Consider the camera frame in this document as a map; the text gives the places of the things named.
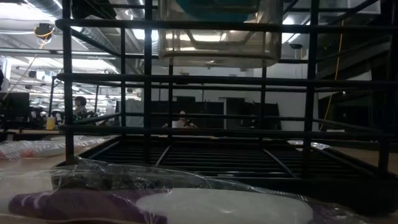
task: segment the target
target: person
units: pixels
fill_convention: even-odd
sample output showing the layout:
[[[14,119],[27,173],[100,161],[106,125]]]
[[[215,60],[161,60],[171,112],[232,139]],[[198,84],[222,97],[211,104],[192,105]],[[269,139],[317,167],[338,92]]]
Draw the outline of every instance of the person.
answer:
[[[250,121],[250,128],[257,128],[257,120],[256,119],[252,119]]]
[[[187,118],[180,118],[180,119],[178,119],[178,121],[173,121],[173,123],[175,123],[175,127],[173,125],[173,128],[197,128],[198,127]],[[163,128],[167,128],[168,126],[169,126],[169,124],[164,124]]]
[[[75,110],[73,111],[73,115],[80,116],[82,114],[87,113],[86,109],[87,100],[82,96],[78,96],[75,98]]]
[[[6,93],[7,92],[7,90],[3,90],[2,91],[2,89],[3,89],[3,87],[2,87],[2,83],[3,83],[3,81],[4,81],[4,74],[3,74],[3,72],[2,72],[2,70],[1,70],[1,65],[0,65],[0,91],[2,92],[2,93]]]
[[[0,87],[0,93],[7,93],[9,87],[10,87],[10,81],[8,80],[8,78],[4,77]]]

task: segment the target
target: white plate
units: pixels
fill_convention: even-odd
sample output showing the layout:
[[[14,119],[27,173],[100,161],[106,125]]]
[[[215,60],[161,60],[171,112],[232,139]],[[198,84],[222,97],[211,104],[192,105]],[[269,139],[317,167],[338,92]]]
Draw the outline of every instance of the white plate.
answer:
[[[211,189],[173,189],[142,197],[137,206],[168,224],[308,224],[305,202],[277,195]]]

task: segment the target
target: black wire rack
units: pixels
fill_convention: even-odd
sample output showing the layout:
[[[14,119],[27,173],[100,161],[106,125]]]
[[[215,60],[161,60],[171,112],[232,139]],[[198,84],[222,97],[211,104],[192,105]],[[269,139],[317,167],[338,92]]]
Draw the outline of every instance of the black wire rack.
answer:
[[[389,162],[389,146],[394,138],[394,133],[389,130],[389,123],[394,119],[396,86],[398,82],[397,67],[394,66],[395,58],[398,58],[398,2],[392,1],[392,20],[388,26],[334,26],[335,24],[355,15],[368,6],[374,4],[376,0],[367,0],[360,5],[351,9],[322,9],[319,7],[319,0],[311,1],[310,9],[295,9],[296,0],[291,1],[284,13],[290,12],[310,12],[310,25],[282,25],[282,24],[250,24],[250,23],[233,23],[233,22],[177,22],[177,21],[154,21],[152,13],[145,13],[144,21],[121,21],[121,20],[81,20],[71,19],[71,0],[63,0],[63,19],[56,22],[57,27],[63,30],[63,62],[64,73],[57,76],[58,79],[65,82],[65,125],[61,130],[66,135],[66,161],[63,165],[73,164],[74,149],[73,135],[74,133],[102,133],[102,134],[120,134],[120,139],[125,139],[126,144],[107,143],[104,148],[96,148],[90,152],[85,152],[82,157],[90,159],[98,159],[106,162],[115,163],[145,163],[152,165],[169,166],[177,169],[188,170],[191,172],[199,172],[202,175],[230,178],[231,170],[238,170],[239,173],[234,175],[234,180],[242,181],[247,184],[259,185],[258,180],[265,178],[279,179],[280,181],[263,182],[261,187],[269,187],[271,189],[283,189],[300,194],[314,194],[316,198],[323,198],[329,201],[336,201],[343,205],[352,205],[348,200],[354,200],[355,195],[361,197],[370,197],[369,202],[365,202],[358,196],[358,201],[353,207],[368,205],[369,210],[378,210],[383,212],[392,212],[395,210],[397,203],[397,186],[385,187],[386,182],[395,180],[388,173]],[[126,4],[110,5],[115,8],[126,9],[144,9],[151,12],[157,9],[152,5],[152,0],[145,0],[144,6],[132,6]],[[320,12],[343,12],[333,22],[328,25],[318,25],[318,15]],[[71,29],[72,26],[77,27],[118,27],[121,29],[121,52],[114,52],[107,47],[87,38],[79,32]],[[144,29],[144,53],[143,54],[127,54],[126,53],[126,29]],[[169,65],[169,75],[153,75],[152,59],[159,59],[157,55],[152,54],[152,37],[153,29],[214,29],[214,30],[246,30],[255,32],[286,32],[309,34],[310,45],[308,51],[308,60],[281,59],[280,63],[307,63],[308,74],[305,80],[294,80],[286,78],[267,78],[267,68],[262,68],[261,78],[249,77],[216,77],[216,76],[173,76],[174,68],[172,60]],[[377,32],[379,34],[390,35],[391,47],[388,58],[388,73],[384,81],[348,81],[348,80],[319,80],[315,78],[317,63],[322,60],[328,60],[332,56],[339,57],[354,52],[359,47],[344,50],[338,54],[327,56],[326,58],[317,58],[318,34],[340,34],[340,33],[357,33],[368,34]],[[72,36],[84,40],[94,45],[110,55],[120,57],[121,74],[87,74],[72,72]],[[144,75],[126,74],[126,59],[141,58],[144,59]],[[121,88],[121,112],[87,120],[73,120],[73,98],[72,98],[72,82],[87,83],[97,86],[113,86]],[[128,82],[141,82],[143,84],[130,84]],[[153,85],[152,82],[166,83],[163,85]],[[174,83],[214,83],[214,84],[245,84],[248,86],[175,86]],[[298,88],[269,88],[272,86],[303,86],[306,89]],[[126,88],[143,88],[144,89],[144,112],[143,113],[127,113],[126,112]],[[151,111],[151,89],[164,88],[169,90],[168,112],[152,113]],[[261,92],[261,106],[259,116],[245,115],[223,115],[223,114],[175,114],[173,113],[173,90],[174,89],[200,89],[200,90],[234,90],[234,91],[259,91]],[[384,122],[383,129],[374,129],[355,126],[352,124],[339,123],[335,121],[327,121],[324,119],[313,119],[314,94],[325,91],[356,91],[356,90],[382,90],[386,92],[384,102]],[[305,100],[305,116],[304,118],[286,118],[278,116],[265,116],[265,98],[267,91],[289,91],[306,93]],[[133,128],[126,126],[127,116],[144,117],[143,128]],[[103,121],[110,118],[121,117],[121,126],[89,126],[86,124]],[[220,119],[258,119],[259,129],[172,129],[172,128],[153,128],[151,126],[152,117],[167,117],[169,127],[172,126],[172,119],[176,117],[189,118],[220,118]],[[275,119],[279,121],[303,121],[304,131],[274,131],[264,130],[265,120]],[[312,131],[312,124],[321,123],[342,128],[353,129],[352,133],[328,133]],[[139,141],[128,139],[126,134],[141,134]],[[159,139],[154,139],[155,135],[167,135],[169,146],[159,145]],[[192,141],[176,135],[187,136],[227,136],[239,137],[224,140],[201,140]],[[263,138],[272,139],[303,139],[302,152],[293,149],[293,146],[287,145],[286,142],[281,143],[277,140],[272,142],[263,141]],[[379,162],[378,168],[370,167],[368,164],[345,157],[335,151],[316,150],[312,147],[312,139],[365,139],[375,140],[379,143]],[[244,144],[245,150],[239,147]],[[217,151],[203,151],[207,147],[216,148]],[[312,177],[323,177],[322,180],[308,180],[309,168],[312,168]],[[358,182],[350,182],[351,178],[356,178]],[[362,190],[358,189],[358,184],[364,180]],[[340,195],[336,189],[343,186],[340,182],[344,179],[344,187],[349,188],[344,196]],[[381,187],[377,187],[378,193],[384,196],[369,196],[367,190],[375,189],[374,184],[381,183]],[[376,202],[385,201],[389,197],[390,200],[386,205],[378,205],[374,208]]]

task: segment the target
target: yellow cable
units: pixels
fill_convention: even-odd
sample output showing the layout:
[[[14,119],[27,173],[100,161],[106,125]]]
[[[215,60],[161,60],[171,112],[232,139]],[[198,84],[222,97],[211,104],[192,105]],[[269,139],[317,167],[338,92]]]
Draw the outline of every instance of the yellow cable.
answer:
[[[36,37],[48,37],[49,35],[51,35],[54,32],[55,28],[53,28],[49,33],[43,34],[43,35],[36,35]]]
[[[338,52],[339,52],[339,53],[341,52],[342,43],[343,43],[343,33],[340,34],[340,43],[339,43],[339,46],[338,46]],[[337,80],[338,69],[339,69],[339,67],[340,67],[340,56],[337,57],[336,72],[335,72],[335,80]],[[330,109],[330,103],[331,103],[331,97],[332,97],[332,96],[333,96],[333,94],[330,95],[330,97],[329,97],[328,107],[326,108],[325,117],[324,117],[323,119],[326,119],[326,118],[328,117],[328,113],[329,113],[329,109]]]

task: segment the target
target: wire shelf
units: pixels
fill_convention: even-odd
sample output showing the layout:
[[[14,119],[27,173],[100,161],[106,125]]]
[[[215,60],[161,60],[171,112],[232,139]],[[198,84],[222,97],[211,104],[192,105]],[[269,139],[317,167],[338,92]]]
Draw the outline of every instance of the wire shelf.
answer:
[[[366,7],[374,4],[375,0],[367,0],[362,4],[352,9],[320,9],[319,0],[312,0],[310,9],[295,9],[294,5],[297,3],[296,0],[292,1],[287,8],[287,11],[293,12],[310,12],[310,25],[280,25],[280,24],[251,24],[251,23],[233,23],[233,22],[181,22],[181,21],[154,21],[152,20],[152,13],[145,13],[144,21],[122,21],[122,20],[84,20],[84,19],[70,19],[71,18],[71,0],[63,0],[63,19],[56,21],[57,27],[63,30],[63,62],[64,62],[64,73],[57,76],[58,79],[65,82],[65,125],[62,126],[62,130],[66,132],[66,162],[72,164],[74,159],[73,151],[73,133],[108,133],[108,134],[143,134],[144,145],[143,153],[145,162],[152,164],[154,162],[154,156],[159,155],[159,149],[151,147],[150,138],[153,134],[167,134],[171,140],[174,135],[221,135],[230,137],[255,137],[258,138],[258,146],[262,149],[264,145],[261,140],[262,137],[268,138],[300,138],[303,139],[303,152],[300,154],[300,159],[303,162],[301,170],[308,170],[308,166],[312,159],[310,158],[311,141],[313,138],[317,139],[331,139],[339,137],[340,139],[350,138],[363,138],[373,139],[379,141],[379,178],[383,178],[384,174],[387,173],[388,158],[389,158],[389,142],[394,137],[393,133],[389,132],[389,120],[394,118],[394,106],[390,103],[385,103],[385,115],[384,115],[384,129],[373,129],[359,126],[353,126],[344,123],[337,123],[332,121],[325,121],[323,119],[313,119],[313,106],[314,106],[314,94],[316,92],[328,92],[328,91],[356,91],[356,90],[382,90],[388,92],[386,94],[386,102],[395,102],[395,91],[398,82],[396,80],[397,70],[394,67],[393,59],[397,58],[398,54],[398,26],[396,18],[397,2],[393,1],[393,17],[389,26],[334,26],[335,24],[349,18],[357,12],[365,9]],[[152,5],[152,0],[145,0],[144,6],[131,6],[131,5],[111,5],[115,8],[126,8],[126,9],[144,9],[145,11],[152,11],[157,9],[157,6]],[[318,25],[318,15],[320,12],[344,12],[341,16],[337,17],[333,22],[327,25]],[[121,52],[115,52],[106,48],[105,46],[97,43],[81,33],[71,29],[72,26],[77,27],[117,27],[121,29]],[[126,29],[144,29],[144,53],[143,54],[127,54],[126,53]],[[169,65],[169,75],[156,75],[152,74],[152,59],[158,59],[157,55],[152,54],[152,29],[216,29],[216,30],[245,30],[253,32],[286,32],[286,33],[297,33],[297,34],[309,34],[310,45],[308,51],[308,60],[296,60],[296,59],[281,59],[279,63],[307,63],[308,74],[306,80],[295,80],[285,78],[267,78],[267,68],[262,68],[261,78],[247,78],[247,77],[216,77],[216,76],[173,76],[174,68],[172,60]],[[384,81],[348,81],[348,80],[318,80],[315,78],[317,63],[322,60],[328,60],[333,57],[339,57],[348,53],[357,51],[367,45],[355,47],[353,49],[342,51],[338,54],[333,54],[325,58],[317,58],[317,47],[318,47],[318,34],[340,34],[340,33],[355,33],[355,34],[368,34],[370,32],[377,32],[379,34],[390,35],[391,48],[389,52],[389,71]],[[105,51],[106,53],[117,56],[121,59],[121,75],[107,75],[107,74],[85,74],[85,73],[73,73],[72,72],[72,36],[81,39],[95,47]],[[142,58],[144,59],[144,74],[145,75],[131,75],[126,74],[126,59],[127,58]],[[88,83],[94,85],[113,86],[121,88],[121,112],[111,116],[103,116],[99,118],[92,118],[89,121],[73,122],[73,99],[72,99],[72,82]],[[127,82],[139,82],[138,84],[130,84]],[[163,85],[153,85],[152,82],[166,83]],[[217,83],[217,84],[245,84],[253,85],[253,87],[236,87],[236,86],[178,86],[176,82],[185,83]],[[306,89],[289,89],[289,88],[269,88],[267,85],[272,86],[303,86]],[[127,113],[126,112],[126,88],[137,87],[144,89],[144,112],[143,113]],[[151,88],[165,88],[169,89],[169,109],[168,113],[156,114],[151,113]],[[259,116],[260,129],[257,130],[246,130],[246,129],[170,129],[170,128],[152,128],[151,117],[153,116],[166,116],[168,117],[169,127],[172,126],[172,118],[181,117],[183,115],[172,113],[172,90],[174,89],[208,89],[208,90],[234,90],[234,91],[259,91],[261,93],[261,108]],[[306,93],[305,101],[305,116],[303,118],[270,118],[265,116],[265,97],[267,91],[291,91],[291,92],[302,92]],[[121,127],[92,127],[86,126],[86,123],[97,122],[110,117],[121,117]],[[143,116],[144,127],[143,128],[130,128],[126,127],[127,116]],[[186,114],[188,117],[197,118],[232,118],[228,115],[215,115],[215,114]],[[278,119],[278,120],[296,120],[304,122],[304,131],[271,131],[263,130],[265,119]],[[313,132],[312,124],[318,122],[322,124],[333,124],[335,126],[341,126],[343,128],[354,129],[355,133],[324,133],[324,132]],[[270,153],[259,151],[262,156],[267,159],[278,159],[275,164],[285,164],[285,169],[289,169],[289,163],[283,161],[278,156],[273,158],[275,152]],[[170,158],[166,158],[166,163],[173,163]]]

